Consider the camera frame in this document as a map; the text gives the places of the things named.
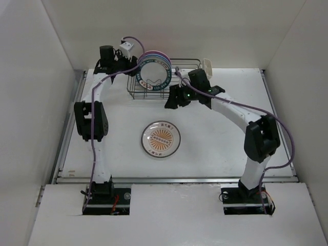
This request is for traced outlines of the green rimmed white plate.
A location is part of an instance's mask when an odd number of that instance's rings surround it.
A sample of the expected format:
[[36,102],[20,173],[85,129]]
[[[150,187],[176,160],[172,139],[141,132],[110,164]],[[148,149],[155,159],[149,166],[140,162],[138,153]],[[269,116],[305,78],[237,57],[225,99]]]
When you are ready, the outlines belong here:
[[146,58],[139,68],[140,71],[135,75],[135,79],[147,90],[161,91],[171,82],[171,66],[160,58]]

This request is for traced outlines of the orange sunburst pattern plate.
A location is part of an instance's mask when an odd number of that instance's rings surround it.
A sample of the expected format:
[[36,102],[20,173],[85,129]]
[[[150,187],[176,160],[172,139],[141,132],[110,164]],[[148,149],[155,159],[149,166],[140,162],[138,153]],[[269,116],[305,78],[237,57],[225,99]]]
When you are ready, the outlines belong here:
[[167,158],[176,153],[181,144],[181,133],[171,122],[158,120],[148,124],[140,138],[143,150],[154,158]]

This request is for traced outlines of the white plate grey flower outline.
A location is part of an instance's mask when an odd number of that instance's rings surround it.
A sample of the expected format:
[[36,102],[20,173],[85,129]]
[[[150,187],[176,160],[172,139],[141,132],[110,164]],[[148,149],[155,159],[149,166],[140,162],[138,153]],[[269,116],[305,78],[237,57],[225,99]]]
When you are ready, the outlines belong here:
[[172,65],[171,61],[167,57],[157,55],[157,54],[150,54],[150,55],[145,56],[145,58],[150,58],[150,57],[160,58],[160,59],[164,60],[165,62],[167,62],[170,66]]

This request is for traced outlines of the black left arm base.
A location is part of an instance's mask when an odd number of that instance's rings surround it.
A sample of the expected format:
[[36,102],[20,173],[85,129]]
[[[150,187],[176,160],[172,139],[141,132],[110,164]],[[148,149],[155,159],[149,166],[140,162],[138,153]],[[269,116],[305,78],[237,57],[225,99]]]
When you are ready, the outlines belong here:
[[82,214],[83,215],[130,215],[131,202],[130,187],[116,188],[112,181],[102,184],[92,182],[89,187],[82,190],[85,196]]

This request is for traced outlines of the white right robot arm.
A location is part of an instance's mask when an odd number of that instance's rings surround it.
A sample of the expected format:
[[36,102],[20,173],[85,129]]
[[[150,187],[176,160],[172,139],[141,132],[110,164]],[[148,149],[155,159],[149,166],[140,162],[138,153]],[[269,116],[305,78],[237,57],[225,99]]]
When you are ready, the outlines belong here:
[[276,149],[280,138],[275,117],[259,108],[235,102],[220,86],[211,86],[203,69],[190,72],[176,68],[180,79],[169,87],[166,109],[185,107],[196,100],[209,109],[220,113],[238,126],[245,134],[244,152],[247,163],[237,189],[238,198],[248,202],[256,196],[264,170]]

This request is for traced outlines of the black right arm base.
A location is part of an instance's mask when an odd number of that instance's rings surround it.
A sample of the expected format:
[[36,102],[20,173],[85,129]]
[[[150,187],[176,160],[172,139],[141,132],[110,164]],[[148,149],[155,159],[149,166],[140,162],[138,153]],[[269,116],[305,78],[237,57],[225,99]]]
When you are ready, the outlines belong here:
[[220,188],[219,200],[225,215],[270,215],[276,210],[275,203],[264,185],[247,190],[238,184],[225,184]]

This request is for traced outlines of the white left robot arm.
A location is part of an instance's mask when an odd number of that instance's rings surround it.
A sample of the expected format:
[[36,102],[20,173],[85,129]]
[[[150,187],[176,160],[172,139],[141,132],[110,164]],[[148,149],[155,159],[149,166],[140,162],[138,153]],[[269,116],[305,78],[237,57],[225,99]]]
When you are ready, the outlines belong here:
[[111,177],[104,151],[109,123],[102,101],[113,84],[115,74],[129,74],[129,70],[137,65],[137,58],[130,53],[132,48],[133,45],[128,42],[123,42],[117,51],[112,46],[101,46],[91,87],[85,97],[74,104],[77,131],[88,143],[93,161],[91,178],[94,183],[108,182]]

